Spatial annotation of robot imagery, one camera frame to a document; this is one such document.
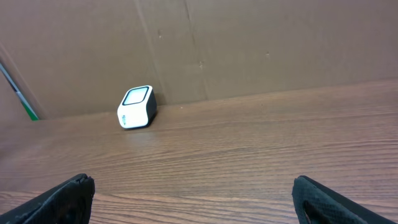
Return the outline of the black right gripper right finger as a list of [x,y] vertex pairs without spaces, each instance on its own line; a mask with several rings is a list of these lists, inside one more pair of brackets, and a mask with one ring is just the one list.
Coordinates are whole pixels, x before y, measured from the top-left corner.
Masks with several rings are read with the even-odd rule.
[[395,224],[304,175],[294,180],[292,198],[300,224]]

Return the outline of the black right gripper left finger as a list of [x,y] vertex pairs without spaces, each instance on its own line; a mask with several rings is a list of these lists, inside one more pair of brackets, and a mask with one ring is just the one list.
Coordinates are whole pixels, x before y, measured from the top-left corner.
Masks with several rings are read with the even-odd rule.
[[2,214],[1,223],[88,224],[94,194],[94,179],[86,174],[78,174]]

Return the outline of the white barcode scanner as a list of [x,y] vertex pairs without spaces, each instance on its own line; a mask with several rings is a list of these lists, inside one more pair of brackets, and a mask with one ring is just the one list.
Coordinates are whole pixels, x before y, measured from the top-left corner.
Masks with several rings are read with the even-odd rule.
[[128,90],[120,103],[117,116],[124,129],[148,126],[157,112],[153,87],[139,86]]

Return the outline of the dark mesh basket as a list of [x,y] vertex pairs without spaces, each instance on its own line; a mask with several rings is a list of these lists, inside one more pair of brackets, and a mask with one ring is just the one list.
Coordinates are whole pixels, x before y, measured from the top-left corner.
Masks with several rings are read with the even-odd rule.
[[24,109],[27,111],[27,114],[29,115],[30,119],[32,121],[37,121],[39,120],[39,117],[29,104],[29,102],[26,100],[25,96],[22,94],[20,91],[19,87],[16,85],[14,80],[11,78],[10,74],[8,74],[7,70],[3,65],[1,65],[1,72],[10,84],[11,88],[14,90],[15,94],[17,95],[18,99],[20,100],[21,104],[23,105]]

